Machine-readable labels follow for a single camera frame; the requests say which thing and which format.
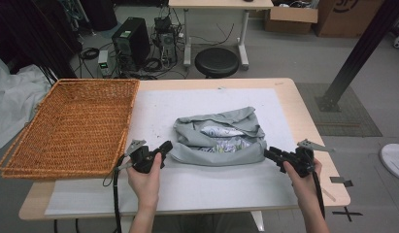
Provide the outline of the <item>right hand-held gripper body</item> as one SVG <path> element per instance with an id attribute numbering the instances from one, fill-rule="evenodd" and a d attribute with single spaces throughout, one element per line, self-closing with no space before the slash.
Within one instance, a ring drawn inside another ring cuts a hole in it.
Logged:
<path id="1" fill-rule="evenodd" d="M 295 152 L 281 151 L 279 155 L 278 166 L 280 171 L 285 173 L 283 163 L 287 161 L 297 172 L 301 178 L 307 177 L 310 173 L 315 170 L 314 165 L 314 151 L 334 151 L 333 148 L 319 145 L 305 139 L 297 143 Z"/>

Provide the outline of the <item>grey printed t-shirt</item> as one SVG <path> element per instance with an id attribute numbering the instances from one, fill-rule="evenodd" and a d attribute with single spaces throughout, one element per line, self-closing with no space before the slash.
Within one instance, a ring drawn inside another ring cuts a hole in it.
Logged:
<path id="1" fill-rule="evenodd" d="M 174 129 L 171 155 L 181 163 L 220 167 L 264 160 L 267 143 L 254 107 L 180 117 Z"/>

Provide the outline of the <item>wicker basket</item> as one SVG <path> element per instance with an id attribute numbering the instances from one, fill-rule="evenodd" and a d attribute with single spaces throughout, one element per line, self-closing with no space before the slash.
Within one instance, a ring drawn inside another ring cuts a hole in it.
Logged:
<path id="1" fill-rule="evenodd" d="M 108 175 L 125 151 L 140 82 L 61 79 L 0 160 L 7 179 Z"/>

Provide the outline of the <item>person's left hand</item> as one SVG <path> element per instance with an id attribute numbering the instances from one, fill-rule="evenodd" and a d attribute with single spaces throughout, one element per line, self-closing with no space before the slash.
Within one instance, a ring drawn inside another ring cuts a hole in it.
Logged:
<path id="1" fill-rule="evenodd" d="M 134 168 L 126 169 L 128 183 L 136 193 L 140 209 L 156 209 L 159 200 L 161 153 L 159 152 L 152 163 L 148 174 L 140 173 Z"/>

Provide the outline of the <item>person's right hand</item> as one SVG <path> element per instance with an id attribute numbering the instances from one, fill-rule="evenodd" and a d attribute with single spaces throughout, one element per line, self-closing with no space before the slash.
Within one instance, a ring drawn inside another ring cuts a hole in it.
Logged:
<path id="1" fill-rule="evenodd" d="M 293 166 L 285 161 L 283 167 L 291 179 L 292 187 L 298 199 L 298 205 L 301 209 L 318 207 L 318 199 L 316 194 L 316 185 L 313 175 L 301 178 L 295 171 Z"/>

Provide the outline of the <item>white table mat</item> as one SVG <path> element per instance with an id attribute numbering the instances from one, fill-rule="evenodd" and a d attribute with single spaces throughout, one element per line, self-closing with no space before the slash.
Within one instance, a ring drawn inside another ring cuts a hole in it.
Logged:
<path id="1" fill-rule="evenodd" d="M 271 147 L 293 151 L 296 140 L 273 88 L 141 90 L 137 94 L 128 139 L 143 139 L 153 150 L 177 142 L 179 117 L 216 114 L 251 106 Z M 114 211 L 113 189 L 104 179 L 55 183 L 45 211 L 48 217 L 104 216 Z M 297 206 L 288 175 L 271 160 L 251 165 L 204 167 L 167 157 L 160 173 L 157 210 L 162 213 L 280 209 Z"/>

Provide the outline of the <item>grey floor mat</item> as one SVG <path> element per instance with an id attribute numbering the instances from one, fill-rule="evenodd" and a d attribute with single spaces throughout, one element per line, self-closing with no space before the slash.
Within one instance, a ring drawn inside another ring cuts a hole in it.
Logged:
<path id="1" fill-rule="evenodd" d="M 350 86 L 339 100 L 335 112 L 322 112 L 317 104 L 317 99 L 328 89 L 328 83 L 297 83 L 296 86 L 321 136 L 382 136 Z"/>

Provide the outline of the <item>person's lap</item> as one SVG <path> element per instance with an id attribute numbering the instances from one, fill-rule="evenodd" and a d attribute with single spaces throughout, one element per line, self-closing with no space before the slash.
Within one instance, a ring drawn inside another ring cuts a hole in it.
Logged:
<path id="1" fill-rule="evenodd" d="M 251 213 L 157 216 L 152 233 L 259 233 Z"/>

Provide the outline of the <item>white round disc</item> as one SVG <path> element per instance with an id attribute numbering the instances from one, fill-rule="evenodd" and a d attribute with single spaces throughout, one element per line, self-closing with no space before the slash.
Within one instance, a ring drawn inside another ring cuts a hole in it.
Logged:
<path id="1" fill-rule="evenodd" d="M 399 179 L 399 144 L 385 145 L 380 151 L 380 158 L 385 168 Z"/>

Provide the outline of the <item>small power supply unit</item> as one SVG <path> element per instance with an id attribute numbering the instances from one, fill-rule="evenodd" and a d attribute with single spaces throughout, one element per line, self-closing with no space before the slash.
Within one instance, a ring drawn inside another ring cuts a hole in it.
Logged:
<path id="1" fill-rule="evenodd" d="M 114 65 L 107 50 L 99 50 L 98 67 L 104 78 L 110 77 L 114 71 Z"/>

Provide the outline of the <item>black computer tower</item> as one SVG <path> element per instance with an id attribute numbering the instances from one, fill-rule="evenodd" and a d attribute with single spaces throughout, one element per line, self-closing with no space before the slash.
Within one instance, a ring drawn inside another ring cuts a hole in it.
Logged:
<path id="1" fill-rule="evenodd" d="M 150 38 L 146 21 L 129 17 L 112 36 L 121 70 L 138 71 L 150 54 Z"/>

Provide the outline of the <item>white cloth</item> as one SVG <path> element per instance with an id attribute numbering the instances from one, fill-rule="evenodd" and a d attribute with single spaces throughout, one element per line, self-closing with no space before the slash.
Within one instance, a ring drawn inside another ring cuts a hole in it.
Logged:
<path id="1" fill-rule="evenodd" d="M 0 149 L 33 118 L 49 90 L 50 83 L 36 65 L 12 75 L 0 58 Z"/>

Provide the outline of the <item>white desk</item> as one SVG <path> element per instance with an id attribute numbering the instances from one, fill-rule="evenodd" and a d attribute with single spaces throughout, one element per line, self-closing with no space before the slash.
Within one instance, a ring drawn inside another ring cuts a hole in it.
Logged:
<path id="1" fill-rule="evenodd" d="M 191 37 L 189 35 L 189 10 L 190 9 L 236 9 L 243 11 L 242 28 L 240 37 L 237 39 L 240 64 L 244 70 L 249 68 L 249 60 L 245 46 L 249 12 L 252 10 L 268 10 L 274 6 L 272 0 L 168 0 L 171 9 L 183 9 L 184 19 L 184 50 L 183 66 L 191 66 Z"/>

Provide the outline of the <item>dark curtain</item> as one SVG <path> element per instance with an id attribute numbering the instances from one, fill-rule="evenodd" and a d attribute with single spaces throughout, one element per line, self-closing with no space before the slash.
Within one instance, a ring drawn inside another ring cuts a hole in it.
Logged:
<path id="1" fill-rule="evenodd" d="M 58 0 L 0 0 L 0 18 L 48 79 L 76 77 L 70 60 L 82 46 Z"/>

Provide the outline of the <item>open-frame computer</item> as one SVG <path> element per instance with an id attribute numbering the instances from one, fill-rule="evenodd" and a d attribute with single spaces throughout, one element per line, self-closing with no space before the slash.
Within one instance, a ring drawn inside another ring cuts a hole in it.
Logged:
<path id="1" fill-rule="evenodd" d="M 175 30 L 169 17 L 154 19 L 155 43 L 160 51 L 160 59 L 167 65 L 177 61 Z"/>

